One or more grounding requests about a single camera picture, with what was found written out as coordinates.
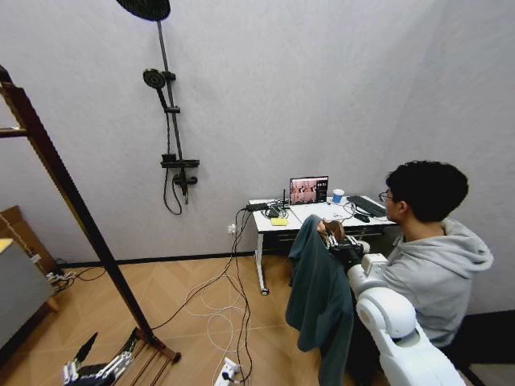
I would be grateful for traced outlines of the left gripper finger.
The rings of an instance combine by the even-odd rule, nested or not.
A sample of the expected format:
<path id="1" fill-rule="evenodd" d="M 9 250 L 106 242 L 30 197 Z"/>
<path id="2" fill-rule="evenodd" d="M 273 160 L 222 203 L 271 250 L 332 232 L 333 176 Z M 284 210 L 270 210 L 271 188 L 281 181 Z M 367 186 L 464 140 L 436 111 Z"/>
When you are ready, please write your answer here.
<path id="1" fill-rule="evenodd" d="M 134 360 L 133 351 L 138 341 L 138 328 L 135 327 L 122 347 L 121 352 L 116 355 L 108 365 L 115 371 L 117 379 L 127 369 L 130 363 Z"/>
<path id="2" fill-rule="evenodd" d="M 95 332 L 88 341 L 83 344 L 75 357 L 67 362 L 63 368 L 62 368 L 62 376 L 63 381 L 76 381 L 80 378 L 79 370 L 81 368 L 82 363 L 84 362 L 85 358 L 89 354 L 90 350 L 92 349 L 92 346 L 98 336 L 98 333 Z"/>

